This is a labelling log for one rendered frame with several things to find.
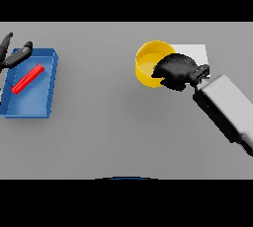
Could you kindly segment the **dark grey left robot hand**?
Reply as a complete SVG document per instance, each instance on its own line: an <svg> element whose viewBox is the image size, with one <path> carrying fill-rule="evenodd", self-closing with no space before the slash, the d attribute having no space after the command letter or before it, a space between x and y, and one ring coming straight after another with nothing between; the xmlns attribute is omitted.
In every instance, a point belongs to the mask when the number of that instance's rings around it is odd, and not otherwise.
<svg viewBox="0 0 253 227"><path fill-rule="evenodd" d="M0 73L4 69L13 69L28 59L33 53L33 43L27 41L21 49L11 55L7 55L12 36L13 33L8 33L0 42Z"/></svg>

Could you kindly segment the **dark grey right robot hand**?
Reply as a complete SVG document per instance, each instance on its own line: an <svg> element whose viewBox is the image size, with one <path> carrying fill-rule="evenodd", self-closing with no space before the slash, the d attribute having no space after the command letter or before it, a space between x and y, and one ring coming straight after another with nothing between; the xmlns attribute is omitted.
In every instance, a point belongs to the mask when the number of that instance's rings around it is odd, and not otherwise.
<svg viewBox="0 0 253 227"><path fill-rule="evenodd" d="M161 78L162 86L182 92L187 84L196 88L209 75L210 67L207 64L198 65L190 56L171 53L155 65L151 77Z"/></svg>

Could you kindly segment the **yellow bowl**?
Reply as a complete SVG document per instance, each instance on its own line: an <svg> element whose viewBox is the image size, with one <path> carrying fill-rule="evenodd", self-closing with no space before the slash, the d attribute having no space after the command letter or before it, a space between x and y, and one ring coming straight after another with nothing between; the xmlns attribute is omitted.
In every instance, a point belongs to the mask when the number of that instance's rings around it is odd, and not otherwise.
<svg viewBox="0 0 253 227"><path fill-rule="evenodd" d="M165 41L152 40L143 44L137 51L134 61L137 80L145 87L160 88L162 78L152 78L151 75L157 63L171 53L175 53L175 49Z"/></svg>

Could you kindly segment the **pale square measuring scale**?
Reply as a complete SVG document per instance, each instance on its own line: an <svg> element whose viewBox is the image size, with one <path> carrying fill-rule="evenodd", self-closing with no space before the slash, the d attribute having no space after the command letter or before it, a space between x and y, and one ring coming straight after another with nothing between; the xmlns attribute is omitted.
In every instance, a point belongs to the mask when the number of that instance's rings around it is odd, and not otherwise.
<svg viewBox="0 0 253 227"><path fill-rule="evenodd" d="M208 55L204 44L172 44L175 53L170 55L169 73L175 79L192 81L208 67Z"/></svg>

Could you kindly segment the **red beaker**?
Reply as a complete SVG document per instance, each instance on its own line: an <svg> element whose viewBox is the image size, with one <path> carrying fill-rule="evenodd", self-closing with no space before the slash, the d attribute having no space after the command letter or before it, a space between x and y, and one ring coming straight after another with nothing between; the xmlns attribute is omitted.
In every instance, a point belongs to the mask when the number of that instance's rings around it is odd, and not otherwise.
<svg viewBox="0 0 253 227"><path fill-rule="evenodd" d="M37 64L24 77L22 77L11 89L12 93L18 95L22 92L32 81L34 81L42 72L44 67Z"/></svg>

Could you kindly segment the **blue tray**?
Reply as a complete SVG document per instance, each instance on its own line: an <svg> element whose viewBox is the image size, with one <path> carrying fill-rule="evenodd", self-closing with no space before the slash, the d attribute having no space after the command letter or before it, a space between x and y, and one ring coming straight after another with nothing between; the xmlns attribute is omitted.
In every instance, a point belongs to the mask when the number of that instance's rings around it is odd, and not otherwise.
<svg viewBox="0 0 253 227"><path fill-rule="evenodd" d="M58 56L54 48L35 48L33 54L13 69L6 71L2 88L0 116L6 118L49 118ZM44 71L19 94L11 88L40 64Z"/></svg>

